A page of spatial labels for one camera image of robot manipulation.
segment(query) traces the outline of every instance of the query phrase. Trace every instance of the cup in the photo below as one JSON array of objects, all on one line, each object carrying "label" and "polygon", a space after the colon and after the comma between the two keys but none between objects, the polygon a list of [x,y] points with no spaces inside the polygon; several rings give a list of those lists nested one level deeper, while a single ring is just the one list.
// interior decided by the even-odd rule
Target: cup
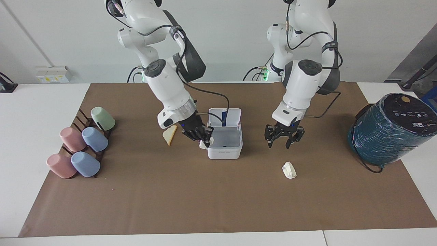
[{"label": "cup", "polygon": [[77,152],[71,157],[74,168],[84,177],[92,177],[100,170],[100,162],[85,152]]},{"label": "cup", "polygon": [[114,118],[102,107],[93,108],[91,117],[102,131],[111,130],[115,126]]},{"label": "cup", "polygon": [[52,172],[63,179],[71,178],[77,172],[71,164],[70,158],[60,154],[51,155],[47,159],[47,166],[49,166]]},{"label": "cup", "polygon": [[87,146],[82,134],[72,127],[64,128],[59,135],[62,142],[73,152],[81,151]]},{"label": "cup", "polygon": [[85,128],[82,131],[82,137],[95,152],[100,152],[108,146],[108,139],[94,127]]}]

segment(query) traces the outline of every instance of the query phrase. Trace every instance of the white paper on table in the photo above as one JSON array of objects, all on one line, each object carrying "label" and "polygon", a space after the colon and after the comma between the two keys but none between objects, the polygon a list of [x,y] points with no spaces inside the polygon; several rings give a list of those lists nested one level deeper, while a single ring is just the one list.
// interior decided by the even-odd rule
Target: white paper on table
[{"label": "white paper on table", "polygon": [[282,167],[282,171],[284,172],[285,177],[287,177],[287,179],[294,179],[297,176],[296,170],[291,164],[291,162],[286,162]]}]

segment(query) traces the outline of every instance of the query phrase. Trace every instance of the white plastic container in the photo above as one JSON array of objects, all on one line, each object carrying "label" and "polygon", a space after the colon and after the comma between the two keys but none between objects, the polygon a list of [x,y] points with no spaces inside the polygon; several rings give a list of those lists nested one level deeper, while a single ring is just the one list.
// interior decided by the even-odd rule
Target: white plastic container
[{"label": "white plastic container", "polygon": [[[226,109],[210,109],[209,112],[222,118]],[[226,126],[223,127],[219,119],[209,115],[208,125],[214,128],[214,142],[208,148],[210,159],[235,160],[240,157],[243,148],[240,118],[241,109],[229,109]]]}]

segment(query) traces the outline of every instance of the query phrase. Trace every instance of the plastic wrap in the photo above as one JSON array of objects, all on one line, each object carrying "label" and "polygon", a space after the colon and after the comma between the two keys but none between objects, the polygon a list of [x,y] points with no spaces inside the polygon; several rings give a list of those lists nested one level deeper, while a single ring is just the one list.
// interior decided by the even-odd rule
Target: plastic wrap
[{"label": "plastic wrap", "polygon": [[[390,120],[387,117],[384,103],[390,95],[393,94],[384,96],[364,113],[351,127],[348,134],[348,141],[352,150],[354,152],[358,151],[358,154],[365,161],[373,165],[385,165],[395,162],[437,134],[437,131],[430,133],[430,129],[425,131],[425,127],[418,127],[415,131],[412,131]],[[426,122],[423,121],[425,126],[437,123],[435,122],[435,112],[432,110],[431,112],[434,114],[432,120],[422,119],[427,120]]]}]

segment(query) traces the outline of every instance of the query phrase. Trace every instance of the robotic hand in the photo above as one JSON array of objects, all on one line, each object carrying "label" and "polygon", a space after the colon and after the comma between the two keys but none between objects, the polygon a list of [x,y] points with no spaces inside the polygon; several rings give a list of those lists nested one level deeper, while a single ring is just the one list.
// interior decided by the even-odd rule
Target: robotic hand
[{"label": "robotic hand", "polygon": [[[214,128],[203,124],[196,101],[184,88],[184,83],[201,78],[206,66],[173,16],[159,9],[161,3],[162,0],[105,0],[108,13],[114,18],[125,17],[130,25],[122,22],[128,29],[119,30],[118,41],[138,55],[145,81],[164,106],[158,114],[159,126],[165,129],[179,123],[185,136],[209,147]],[[149,45],[163,41],[167,34],[181,51],[167,60],[159,59],[157,50]]]},{"label": "robotic hand", "polygon": [[[287,91],[272,118],[276,125],[266,125],[265,140],[269,148],[281,136],[288,137],[286,148],[299,142],[305,130],[300,127],[316,93],[326,95],[340,83],[336,25],[328,8],[335,0],[284,0],[289,4],[286,24],[274,24],[267,31],[267,38],[274,47],[274,57],[269,64],[268,80],[281,80]],[[292,60],[292,50],[308,47],[316,39],[322,45],[322,63],[312,60]]]}]

